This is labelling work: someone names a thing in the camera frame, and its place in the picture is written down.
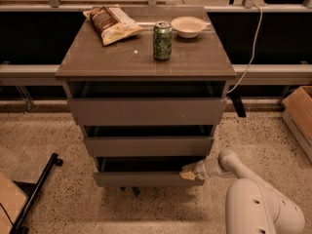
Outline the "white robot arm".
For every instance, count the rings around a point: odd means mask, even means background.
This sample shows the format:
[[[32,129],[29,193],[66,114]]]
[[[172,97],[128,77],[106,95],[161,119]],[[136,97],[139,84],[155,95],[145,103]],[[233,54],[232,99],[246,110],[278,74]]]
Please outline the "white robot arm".
[[[214,159],[183,166],[179,175],[188,180],[236,177],[225,198],[226,234],[302,234],[304,230],[302,209],[244,165],[234,151],[223,150]]]

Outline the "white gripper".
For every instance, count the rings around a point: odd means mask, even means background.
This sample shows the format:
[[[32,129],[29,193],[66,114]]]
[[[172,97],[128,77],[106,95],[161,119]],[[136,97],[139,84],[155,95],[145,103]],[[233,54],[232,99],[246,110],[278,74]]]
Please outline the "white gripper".
[[[187,180],[195,180],[196,177],[205,180],[209,173],[206,169],[206,161],[201,160],[197,163],[191,163],[182,167],[182,172],[179,173],[180,177]]]

